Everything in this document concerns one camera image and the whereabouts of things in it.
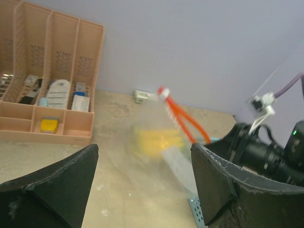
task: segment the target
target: beige tabletop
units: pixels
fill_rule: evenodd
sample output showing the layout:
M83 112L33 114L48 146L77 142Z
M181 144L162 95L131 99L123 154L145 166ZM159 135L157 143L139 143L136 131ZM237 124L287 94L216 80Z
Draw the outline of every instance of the beige tabletop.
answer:
M99 146L99 160L83 228L195 228L186 199L148 196L132 185L126 175L113 166L113 137L119 122L136 113L142 105L131 96L97 91L93 141ZM209 133L222 137L233 127L232 115L184 107ZM81 146L29 142L0 142L0 183L29 174L57 162Z

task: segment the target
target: purple cable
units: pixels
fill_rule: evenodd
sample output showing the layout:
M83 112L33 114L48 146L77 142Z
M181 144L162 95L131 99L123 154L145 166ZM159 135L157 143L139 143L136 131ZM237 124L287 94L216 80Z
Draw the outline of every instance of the purple cable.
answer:
M280 97L282 94L284 94L288 89L290 89L299 79L302 79L302 91L304 96L304 73L297 74L296 77L294 77L293 80L290 81L283 89L281 89L279 92L277 92L274 96L275 98Z

